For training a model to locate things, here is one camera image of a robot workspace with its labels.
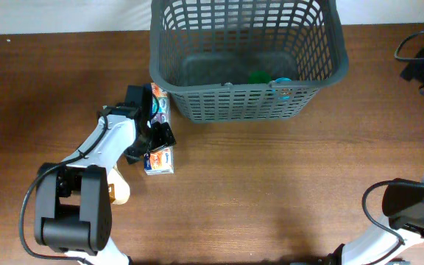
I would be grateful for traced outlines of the colourful Kleenex tissue pack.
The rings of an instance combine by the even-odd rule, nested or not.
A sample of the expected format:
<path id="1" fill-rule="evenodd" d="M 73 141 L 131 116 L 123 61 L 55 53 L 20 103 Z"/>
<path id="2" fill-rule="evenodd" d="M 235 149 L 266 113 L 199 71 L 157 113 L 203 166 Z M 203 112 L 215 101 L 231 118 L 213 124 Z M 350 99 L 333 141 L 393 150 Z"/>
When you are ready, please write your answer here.
<path id="1" fill-rule="evenodd" d="M 155 96 L 152 99 L 152 123 L 156 121 L 162 123 L 171 121 L 171 104 L 169 94 L 156 85 L 151 83 L 152 94 Z M 157 152 L 151 152 L 144 158 L 144 170 L 147 175 L 156 174 L 173 174 L 173 148 L 167 147 Z"/>

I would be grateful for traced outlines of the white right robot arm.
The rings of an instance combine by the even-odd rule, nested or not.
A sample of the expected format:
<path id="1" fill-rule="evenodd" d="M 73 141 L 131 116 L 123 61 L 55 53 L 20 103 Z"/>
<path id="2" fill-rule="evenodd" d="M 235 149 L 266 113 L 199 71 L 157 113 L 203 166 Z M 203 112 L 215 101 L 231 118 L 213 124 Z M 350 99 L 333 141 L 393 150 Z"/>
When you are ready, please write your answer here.
<path id="1" fill-rule="evenodd" d="M 369 193 L 381 186 L 386 186 L 383 215 L 376 220 L 366 202 Z M 424 242 L 424 177 L 421 183 L 402 179 L 376 183 L 365 191 L 361 204 L 372 225 L 363 236 L 340 245 L 326 264 L 389 264 L 404 250 Z"/>

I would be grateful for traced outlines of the grey plastic lattice basket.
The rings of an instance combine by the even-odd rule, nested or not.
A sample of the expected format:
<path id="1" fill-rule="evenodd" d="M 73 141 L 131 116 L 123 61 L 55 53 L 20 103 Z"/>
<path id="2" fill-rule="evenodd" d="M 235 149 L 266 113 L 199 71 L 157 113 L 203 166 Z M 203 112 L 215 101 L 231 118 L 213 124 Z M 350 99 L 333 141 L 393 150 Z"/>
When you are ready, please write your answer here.
<path id="1" fill-rule="evenodd" d="M 335 0 L 153 1 L 149 43 L 152 80 L 195 123 L 291 118 L 349 69 Z"/>

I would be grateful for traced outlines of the brown cream snack bag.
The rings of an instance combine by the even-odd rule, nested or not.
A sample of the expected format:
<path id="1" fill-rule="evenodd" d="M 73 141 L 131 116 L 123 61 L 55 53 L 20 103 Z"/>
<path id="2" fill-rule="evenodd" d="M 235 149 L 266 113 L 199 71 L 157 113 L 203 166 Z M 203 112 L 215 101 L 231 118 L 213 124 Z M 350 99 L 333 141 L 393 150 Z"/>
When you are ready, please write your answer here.
<path id="1" fill-rule="evenodd" d="M 107 175 L 108 192 L 110 203 L 114 205 L 123 205 L 130 198 L 130 186 L 123 178 L 117 165 Z"/>

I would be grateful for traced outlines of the blue lidded round tin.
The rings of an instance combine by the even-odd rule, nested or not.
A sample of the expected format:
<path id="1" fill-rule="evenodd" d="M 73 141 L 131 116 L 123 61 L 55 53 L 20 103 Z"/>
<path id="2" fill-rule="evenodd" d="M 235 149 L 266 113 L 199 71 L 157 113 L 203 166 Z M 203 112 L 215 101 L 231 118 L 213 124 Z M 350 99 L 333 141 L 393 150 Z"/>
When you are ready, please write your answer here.
<path id="1" fill-rule="evenodd" d="M 279 77 L 272 81 L 275 85 L 284 85 L 287 82 L 291 82 L 292 79 L 288 77 Z M 292 90 L 288 87 L 272 87 L 271 92 L 279 96 L 279 100 L 289 100 L 292 94 Z"/>

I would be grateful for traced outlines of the green capped jar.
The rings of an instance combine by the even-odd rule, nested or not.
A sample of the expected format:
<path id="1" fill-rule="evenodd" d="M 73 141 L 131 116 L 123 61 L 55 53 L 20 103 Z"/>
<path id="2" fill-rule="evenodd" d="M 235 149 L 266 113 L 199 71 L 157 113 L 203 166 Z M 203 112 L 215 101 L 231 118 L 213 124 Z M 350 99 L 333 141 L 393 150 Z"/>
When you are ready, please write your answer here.
<path id="1" fill-rule="evenodd" d="M 265 71 L 254 71 L 249 75 L 249 84 L 268 84 L 272 81 L 272 77 Z"/>

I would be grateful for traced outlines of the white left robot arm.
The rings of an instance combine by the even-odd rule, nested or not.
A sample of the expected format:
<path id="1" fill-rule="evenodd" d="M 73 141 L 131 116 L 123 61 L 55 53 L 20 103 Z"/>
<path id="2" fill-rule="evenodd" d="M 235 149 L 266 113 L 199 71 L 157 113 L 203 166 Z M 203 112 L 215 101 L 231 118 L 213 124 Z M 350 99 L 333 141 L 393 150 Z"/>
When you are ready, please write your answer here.
<path id="1" fill-rule="evenodd" d="M 130 188 L 116 169 L 120 157 L 136 163 L 176 141 L 168 123 L 153 121 L 160 104 L 152 85 L 130 85 L 123 102 L 98 112 L 88 138 L 59 163 L 45 163 L 28 189 L 36 194 L 34 237 L 53 260 L 131 264 L 113 242 L 113 203 Z"/>

